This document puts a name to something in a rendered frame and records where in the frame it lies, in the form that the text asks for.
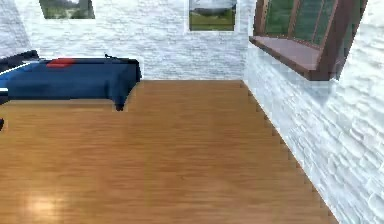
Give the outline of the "red flat object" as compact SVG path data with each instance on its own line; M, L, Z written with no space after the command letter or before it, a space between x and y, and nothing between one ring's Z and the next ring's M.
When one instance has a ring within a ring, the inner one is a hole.
M46 64L47 68L66 68L70 67L75 63L73 58L57 58L49 61Z

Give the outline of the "brown framed window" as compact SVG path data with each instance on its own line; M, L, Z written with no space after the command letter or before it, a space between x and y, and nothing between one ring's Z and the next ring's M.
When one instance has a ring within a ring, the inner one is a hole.
M310 81L339 78L368 0L256 0L249 41Z

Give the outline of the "white framed landscape picture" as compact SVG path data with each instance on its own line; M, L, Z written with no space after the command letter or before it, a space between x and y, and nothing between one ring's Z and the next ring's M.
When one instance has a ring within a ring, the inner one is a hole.
M234 31L238 0L188 0L189 31Z
M39 0L45 19L94 19L92 0Z

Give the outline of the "dark pillow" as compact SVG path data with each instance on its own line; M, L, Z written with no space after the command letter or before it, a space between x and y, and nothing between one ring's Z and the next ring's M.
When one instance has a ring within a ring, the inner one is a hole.
M23 53L19 53L13 56L0 59L0 72L6 71L11 68L15 68L23 64L24 61L38 59L39 55L36 50L30 50Z

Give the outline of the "blue bed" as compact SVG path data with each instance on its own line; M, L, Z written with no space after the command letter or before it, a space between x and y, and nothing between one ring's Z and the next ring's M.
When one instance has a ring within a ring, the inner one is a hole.
M122 111L140 79L136 59L44 60L0 74L0 95L7 95L9 100L109 99L117 111Z

